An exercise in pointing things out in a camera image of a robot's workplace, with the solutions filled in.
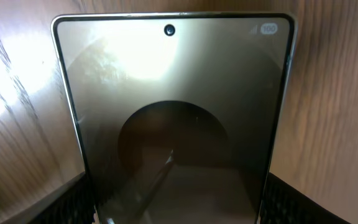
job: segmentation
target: phone frame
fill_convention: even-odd
[[[258,211],[255,218],[255,222],[257,223],[259,220],[260,206],[262,204],[262,199],[264,196],[265,185],[267,180],[267,175],[270,169],[270,163],[272,161],[272,153],[275,142],[275,135],[278,126],[278,120],[282,113],[283,102],[285,97],[285,92],[287,90],[288,78],[290,76],[290,69],[293,59],[293,54],[295,51],[295,40],[298,32],[298,23],[296,18],[291,14],[281,13],[281,12],[169,12],[169,13],[122,13],[122,14],[66,14],[57,16],[53,19],[51,23],[51,31],[53,37],[53,44],[55,46],[55,50],[58,57],[60,73],[62,75],[63,84],[65,87],[68,107],[71,113],[71,120],[73,122],[77,144],[80,148],[81,156],[83,158],[85,172],[87,173],[89,180],[92,181],[92,177],[90,176],[90,168],[88,167],[88,161],[86,158],[85,151],[83,150],[83,142],[81,138],[80,125],[78,124],[78,119],[76,117],[75,106],[73,97],[71,95],[70,84],[68,82],[67,71],[65,68],[65,63],[63,59],[63,53],[60,48],[59,37],[57,32],[57,27],[59,23],[66,21],[106,21],[106,20],[136,20],[136,19],[209,19],[209,18],[283,18],[286,19],[290,25],[290,33],[288,34],[287,40],[287,49],[285,52],[285,60],[282,70],[282,77],[280,80],[280,87],[278,92],[278,100],[277,107],[275,110],[275,116],[273,121],[272,132],[270,133],[270,142],[268,147],[268,156],[266,158],[267,166],[265,168],[265,178],[262,183],[262,191],[260,193],[260,201],[258,205]],[[94,197],[95,206],[98,208],[98,201]]]

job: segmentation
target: smartphone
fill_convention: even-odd
[[[59,16],[102,223],[255,223],[296,34],[280,13]]]

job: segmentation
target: phone screen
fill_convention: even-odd
[[[61,18],[57,48],[104,223],[254,223],[293,21]]]

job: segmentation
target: black mesh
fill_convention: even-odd
[[[91,224],[94,222],[94,200],[89,180],[84,175],[70,190],[45,209],[31,223]]]
[[[261,224],[348,223],[273,174],[269,174],[260,208]]]

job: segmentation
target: wood grain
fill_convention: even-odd
[[[271,172],[358,223],[358,1],[300,5]]]
[[[0,222],[83,171],[50,22],[93,12],[284,11],[299,36],[271,172],[358,223],[358,1],[0,0]]]

